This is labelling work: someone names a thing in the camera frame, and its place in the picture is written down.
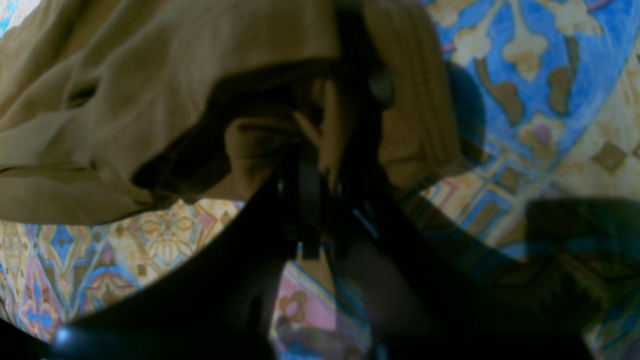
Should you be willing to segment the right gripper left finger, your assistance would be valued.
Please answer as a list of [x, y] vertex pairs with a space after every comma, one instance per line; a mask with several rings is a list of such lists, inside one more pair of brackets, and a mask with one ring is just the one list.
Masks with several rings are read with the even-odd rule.
[[51, 342], [1, 322], [3, 360], [272, 360], [269, 325], [286, 262], [318, 260], [323, 179], [310, 146], [284, 155], [210, 244]]

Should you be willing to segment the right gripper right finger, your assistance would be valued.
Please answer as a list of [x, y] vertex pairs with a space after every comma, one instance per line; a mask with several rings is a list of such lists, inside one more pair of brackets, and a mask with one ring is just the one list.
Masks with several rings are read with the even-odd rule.
[[591, 360], [581, 331], [519, 306], [459, 269], [431, 236], [477, 241], [448, 219], [410, 218], [372, 156], [349, 151], [334, 196], [336, 259], [361, 285], [371, 360]]

